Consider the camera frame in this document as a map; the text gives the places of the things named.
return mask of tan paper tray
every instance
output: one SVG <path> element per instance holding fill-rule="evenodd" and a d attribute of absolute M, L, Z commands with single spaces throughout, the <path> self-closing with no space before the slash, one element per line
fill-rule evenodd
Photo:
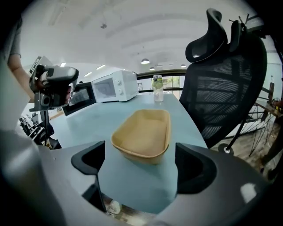
<path fill-rule="evenodd" d="M 171 121 L 165 110 L 138 110 L 112 135 L 111 143 L 126 158 L 158 164 L 169 146 Z"/>

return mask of floor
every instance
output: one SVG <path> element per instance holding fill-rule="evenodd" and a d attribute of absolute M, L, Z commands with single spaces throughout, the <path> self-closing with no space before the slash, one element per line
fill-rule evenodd
<path fill-rule="evenodd" d="M 277 137 L 277 133 L 279 131 L 279 126 L 275 124 L 273 127 L 272 125 L 269 128 L 269 132 L 265 132 L 263 134 L 262 139 L 257 145 L 257 148 L 254 150 L 253 154 L 249 157 L 249 153 L 252 149 L 254 140 L 255 143 L 257 141 L 257 138 L 261 135 L 260 130 L 249 133 L 246 135 L 240 136 L 234 145 L 232 146 L 234 151 L 234 156 L 237 156 L 243 160 L 245 160 L 248 164 L 250 164 L 252 167 L 254 167 L 256 170 L 260 170 L 259 165 L 259 158 L 265 154 L 267 154 L 270 146 L 274 142 L 275 138 Z M 218 146 L 221 143 L 229 144 L 232 138 L 230 139 L 224 139 L 215 146 L 213 146 L 211 149 L 214 151 L 218 151 Z M 282 155 L 282 151 L 272 160 L 270 161 L 264 170 L 264 177 L 267 176 L 267 172 L 269 169 L 275 168 L 277 162 L 279 161 L 280 157 Z M 105 206 L 108 207 L 112 199 L 108 197 L 104 197 L 104 203 Z M 155 214 L 151 213 L 145 213 L 141 211 L 136 211 L 132 208 L 129 208 L 127 206 L 122 205 L 122 210 L 118 215 L 113 216 L 117 220 L 123 221 L 129 225 L 133 226 L 142 226 L 145 225 L 148 221 L 153 219 L 155 217 Z"/>

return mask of white ceiling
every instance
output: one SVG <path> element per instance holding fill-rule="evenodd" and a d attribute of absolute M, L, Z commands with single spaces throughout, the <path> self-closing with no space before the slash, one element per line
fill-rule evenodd
<path fill-rule="evenodd" d="M 255 15 L 242 0 L 38 0 L 23 14 L 22 64 L 45 55 L 79 69 L 83 81 L 119 69 L 188 66 L 185 48 L 206 33 L 208 8 L 222 13 L 228 39 L 229 19 Z M 150 64 L 140 64 L 143 58 Z"/>

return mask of light blue table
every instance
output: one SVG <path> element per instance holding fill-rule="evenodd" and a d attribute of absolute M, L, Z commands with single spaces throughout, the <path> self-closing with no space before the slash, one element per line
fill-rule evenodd
<path fill-rule="evenodd" d="M 126 159 L 110 142 L 112 133 L 139 109 L 165 109 L 170 113 L 170 145 L 161 164 L 156 166 Z M 175 143 L 206 147 L 193 120 L 173 94 L 165 94 L 164 101 L 159 103 L 154 102 L 152 95 L 138 95 L 128 102 L 96 103 L 50 123 L 62 148 L 81 144 L 88 147 L 105 140 L 105 161 L 98 174 L 102 193 L 133 209 L 151 213 L 159 213 L 175 199 Z M 93 176 L 83 175 L 71 165 L 70 159 L 78 151 L 72 148 L 52 153 L 71 186 L 82 194 L 93 183 Z"/>

